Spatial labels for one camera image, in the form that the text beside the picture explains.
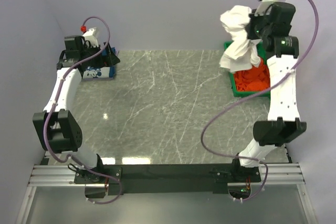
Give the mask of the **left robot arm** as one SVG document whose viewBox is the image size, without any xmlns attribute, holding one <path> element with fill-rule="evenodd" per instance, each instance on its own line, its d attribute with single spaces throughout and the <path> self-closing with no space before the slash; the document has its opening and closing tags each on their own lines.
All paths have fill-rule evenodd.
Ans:
<svg viewBox="0 0 336 224">
<path fill-rule="evenodd" d="M 73 159 L 80 166 L 79 174 L 85 169 L 103 173 L 103 163 L 99 155 L 83 145 L 82 130 L 70 112 L 78 85 L 82 80 L 114 78 L 119 62 L 108 42 L 99 44 L 96 28 L 65 37 L 51 97 L 43 111 L 33 115 L 42 148 L 53 155 L 65 154 L 66 160 Z"/>
</svg>

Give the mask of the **white t-shirt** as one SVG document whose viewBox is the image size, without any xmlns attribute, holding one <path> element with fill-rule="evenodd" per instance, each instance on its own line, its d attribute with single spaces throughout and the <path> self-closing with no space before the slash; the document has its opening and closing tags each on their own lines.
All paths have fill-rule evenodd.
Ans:
<svg viewBox="0 0 336 224">
<path fill-rule="evenodd" d="M 220 22 L 230 34 L 232 43 L 224 50 L 219 66 L 230 73 L 257 68 L 261 63 L 256 48 L 259 40 L 248 39 L 245 29 L 250 22 L 250 13 L 250 7 L 235 5 L 220 16 Z"/>
</svg>

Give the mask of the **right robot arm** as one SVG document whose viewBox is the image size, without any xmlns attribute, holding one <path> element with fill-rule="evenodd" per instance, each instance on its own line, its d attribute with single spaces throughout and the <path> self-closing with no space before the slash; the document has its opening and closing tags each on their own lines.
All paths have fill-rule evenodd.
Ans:
<svg viewBox="0 0 336 224">
<path fill-rule="evenodd" d="M 260 38 L 270 74 L 270 108 L 267 120 L 253 126 L 253 139 L 238 153 L 238 165 L 254 168 L 272 150 L 290 143 L 307 129 L 301 121 L 296 98 L 296 70 L 299 40 L 290 36 L 294 5 L 285 2 L 270 4 L 262 14 L 249 15 L 248 38 Z"/>
</svg>

